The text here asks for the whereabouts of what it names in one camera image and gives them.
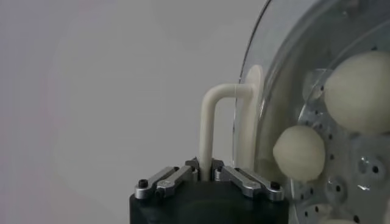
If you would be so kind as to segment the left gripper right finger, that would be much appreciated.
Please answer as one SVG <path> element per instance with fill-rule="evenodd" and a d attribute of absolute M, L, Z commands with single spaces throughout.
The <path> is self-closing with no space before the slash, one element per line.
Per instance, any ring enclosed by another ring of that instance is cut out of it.
<path fill-rule="evenodd" d="M 248 198 L 264 195 L 270 201 L 283 201 L 285 191 L 275 181 L 269 181 L 250 169 L 225 166 L 221 160 L 212 159 L 211 179 L 234 184 Z"/>

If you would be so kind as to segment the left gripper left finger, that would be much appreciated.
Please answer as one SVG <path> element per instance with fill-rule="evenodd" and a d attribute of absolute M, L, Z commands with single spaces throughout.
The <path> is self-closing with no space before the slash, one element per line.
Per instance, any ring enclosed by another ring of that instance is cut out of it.
<path fill-rule="evenodd" d="M 197 158 L 185 161 L 182 167 L 167 166 L 148 179 L 140 179 L 133 195 L 139 200 L 149 199 L 155 194 L 162 198 L 173 196 L 183 182 L 197 182 L 199 171 Z"/>

